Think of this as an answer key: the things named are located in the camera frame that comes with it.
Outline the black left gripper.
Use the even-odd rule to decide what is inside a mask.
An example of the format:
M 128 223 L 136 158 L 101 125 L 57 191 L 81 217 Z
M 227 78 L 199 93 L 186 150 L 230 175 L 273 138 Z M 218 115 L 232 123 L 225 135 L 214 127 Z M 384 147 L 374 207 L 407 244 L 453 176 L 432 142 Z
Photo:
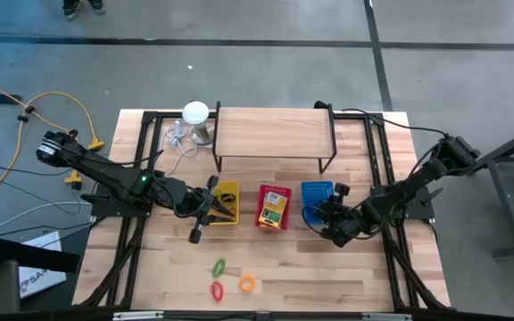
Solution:
M 195 218 L 194 227 L 188 236 L 190 243 L 200 242 L 202 229 L 210 224 L 211 219 L 214 222 L 236 221 L 235 214 L 213 195 L 213 190 L 218 182 L 219 178 L 217 176 L 210 176 L 205 188 L 196 187 L 189 189 L 181 203 L 177 206 L 180 218 Z M 210 210 L 215 210 L 218 213 L 210 215 Z

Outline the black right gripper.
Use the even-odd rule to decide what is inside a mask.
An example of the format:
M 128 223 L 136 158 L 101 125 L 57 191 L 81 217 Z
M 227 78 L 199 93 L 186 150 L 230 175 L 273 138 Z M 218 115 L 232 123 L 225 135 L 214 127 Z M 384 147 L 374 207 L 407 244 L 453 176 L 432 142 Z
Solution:
M 361 214 L 355 208 L 344 205 L 344 197 L 349 192 L 348 185 L 336 183 L 335 193 L 319 204 L 319 221 L 326 225 L 321 229 L 321 237 L 340 248 L 360 233 L 366 234 L 369 231 L 369 223 Z

